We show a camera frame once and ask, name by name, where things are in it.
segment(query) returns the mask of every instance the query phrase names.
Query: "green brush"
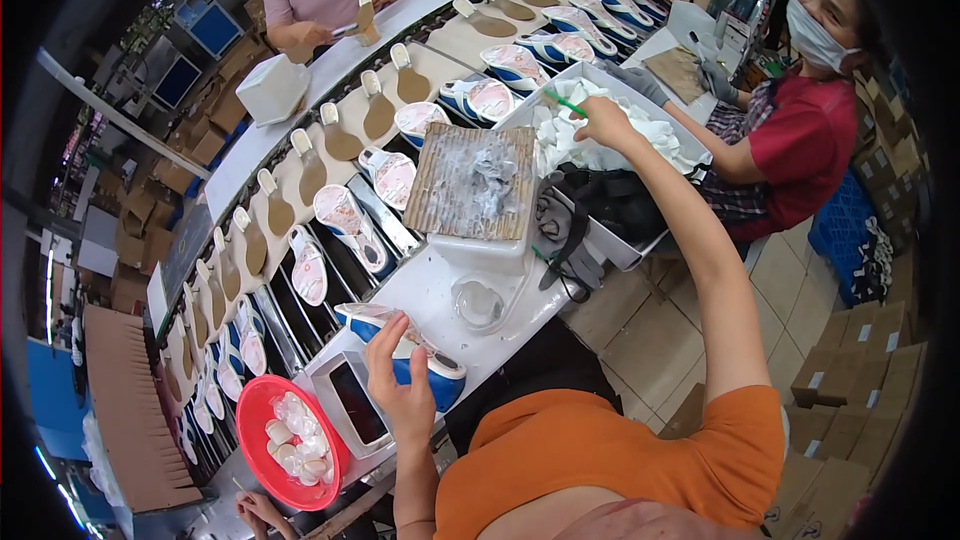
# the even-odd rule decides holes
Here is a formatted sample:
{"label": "green brush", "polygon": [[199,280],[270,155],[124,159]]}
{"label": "green brush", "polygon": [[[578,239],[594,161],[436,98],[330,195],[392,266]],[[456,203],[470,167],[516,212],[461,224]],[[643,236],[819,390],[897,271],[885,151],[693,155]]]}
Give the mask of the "green brush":
{"label": "green brush", "polygon": [[587,112],[586,112],[586,111],[584,111],[583,109],[581,109],[581,108],[578,107],[577,105],[573,104],[572,102],[570,102],[570,101],[567,100],[566,98],[560,96],[557,92],[555,92],[555,91],[553,91],[553,90],[548,90],[548,89],[544,88],[544,89],[543,89],[543,93],[546,95],[546,97],[549,97],[549,99],[547,100],[547,102],[552,102],[552,103],[556,103],[556,104],[561,104],[561,105],[563,105],[564,107],[568,107],[571,111],[573,111],[574,113],[576,113],[576,114],[579,115],[580,117],[582,117],[582,118],[584,118],[584,119],[587,118]]}

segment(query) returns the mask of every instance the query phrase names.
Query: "orange shirt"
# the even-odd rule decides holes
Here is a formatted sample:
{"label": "orange shirt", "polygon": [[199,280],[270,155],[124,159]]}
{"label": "orange shirt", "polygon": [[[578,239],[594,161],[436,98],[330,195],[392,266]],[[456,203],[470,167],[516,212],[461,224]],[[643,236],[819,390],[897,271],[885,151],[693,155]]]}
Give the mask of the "orange shirt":
{"label": "orange shirt", "polygon": [[682,440],[657,438],[589,392],[535,392],[486,414],[469,453],[446,470],[434,539],[474,540],[504,513],[574,486],[755,528],[777,492],[784,447],[780,395],[770,386],[713,399],[700,431]]}

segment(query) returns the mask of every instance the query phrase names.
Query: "red bowl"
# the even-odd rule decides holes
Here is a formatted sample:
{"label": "red bowl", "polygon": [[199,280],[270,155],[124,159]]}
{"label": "red bowl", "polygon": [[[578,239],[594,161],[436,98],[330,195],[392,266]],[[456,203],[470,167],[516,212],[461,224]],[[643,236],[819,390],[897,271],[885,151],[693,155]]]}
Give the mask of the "red bowl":
{"label": "red bowl", "polygon": [[[274,415],[272,401],[282,398],[286,392],[293,392],[309,409],[319,422],[326,435],[333,455],[333,483],[322,480],[315,486],[305,486],[294,480],[267,451],[266,425]],[[258,482],[273,497],[301,511],[324,510],[340,494],[350,452],[343,439],[337,433],[327,415],[320,408],[317,397],[301,390],[293,381],[275,375],[255,378],[244,386],[237,401],[237,436],[240,437],[240,450],[246,458],[246,464],[256,476]]]}

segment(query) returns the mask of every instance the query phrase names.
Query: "plaid apron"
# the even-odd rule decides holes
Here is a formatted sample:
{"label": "plaid apron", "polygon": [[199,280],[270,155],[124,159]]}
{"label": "plaid apron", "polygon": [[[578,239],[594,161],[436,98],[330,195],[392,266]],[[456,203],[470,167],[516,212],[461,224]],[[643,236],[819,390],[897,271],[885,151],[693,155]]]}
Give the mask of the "plaid apron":
{"label": "plaid apron", "polygon": [[[762,126],[774,112],[774,90],[773,80],[754,88],[746,113],[726,103],[717,103],[706,122],[706,129],[728,145],[735,145]],[[766,182],[731,184],[711,169],[698,188],[703,200],[721,222],[752,222],[767,217],[765,202],[769,186]]]}

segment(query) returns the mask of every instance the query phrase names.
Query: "face mask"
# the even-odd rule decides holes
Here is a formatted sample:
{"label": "face mask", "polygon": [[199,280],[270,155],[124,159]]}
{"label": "face mask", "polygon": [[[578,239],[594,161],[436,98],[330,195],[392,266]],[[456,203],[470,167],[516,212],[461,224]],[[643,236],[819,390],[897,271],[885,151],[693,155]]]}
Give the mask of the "face mask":
{"label": "face mask", "polygon": [[844,48],[834,36],[807,12],[799,0],[789,0],[786,5],[786,23],[790,29],[790,42],[797,53],[810,65],[822,70],[840,73],[840,63],[848,54],[859,53],[860,48]]}

